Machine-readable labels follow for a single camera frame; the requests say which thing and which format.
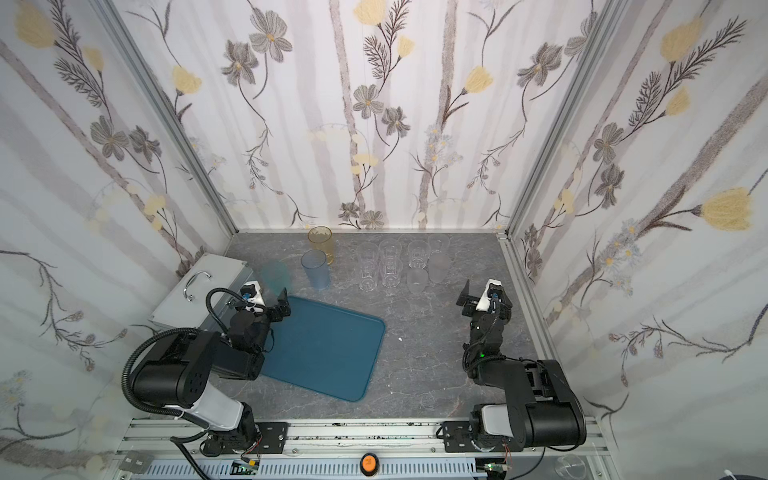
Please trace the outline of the clear ribbed glass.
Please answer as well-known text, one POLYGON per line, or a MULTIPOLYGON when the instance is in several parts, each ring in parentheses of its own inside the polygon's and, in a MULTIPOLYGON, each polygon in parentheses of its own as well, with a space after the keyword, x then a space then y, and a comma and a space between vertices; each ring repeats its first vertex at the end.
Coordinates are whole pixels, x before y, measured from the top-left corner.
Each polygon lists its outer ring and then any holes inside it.
POLYGON ((401 251, 397 240, 383 240, 379 245, 381 283, 387 294, 393 293, 400 284, 403 268, 401 251))
POLYGON ((359 288, 363 292, 372 292, 377 286, 378 246, 372 242, 363 242, 357 249, 359 266, 359 288))

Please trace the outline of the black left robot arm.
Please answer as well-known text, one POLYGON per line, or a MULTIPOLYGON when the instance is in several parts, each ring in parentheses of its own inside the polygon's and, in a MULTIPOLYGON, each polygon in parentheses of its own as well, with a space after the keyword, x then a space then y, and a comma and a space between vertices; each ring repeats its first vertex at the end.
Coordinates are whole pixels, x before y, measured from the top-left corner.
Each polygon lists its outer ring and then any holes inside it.
POLYGON ((195 440, 206 457, 281 453, 287 425, 257 422, 251 406, 224 394, 210 378, 258 378, 276 345, 273 324, 291 314, 287 291, 268 305, 255 281, 237 291, 216 287, 207 293, 205 307, 217 330, 172 328, 144 341, 122 371, 124 397, 143 412, 200 427, 192 438, 173 438, 180 450, 195 440))

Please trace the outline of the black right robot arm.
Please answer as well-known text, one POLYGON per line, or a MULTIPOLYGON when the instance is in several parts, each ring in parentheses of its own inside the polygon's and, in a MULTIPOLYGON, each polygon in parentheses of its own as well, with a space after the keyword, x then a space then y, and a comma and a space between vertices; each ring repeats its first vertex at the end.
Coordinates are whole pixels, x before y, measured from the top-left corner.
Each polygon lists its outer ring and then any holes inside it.
POLYGON ((447 453, 520 452, 531 447, 576 448, 587 437, 586 418, 560 364, 501 353, 511 306, 498 297, 483 302, 461 295, 470 319, 462 368, 479 386, 504 393, 502 403, 474 406, 467 421, 445 421, 436 431, 447 453))

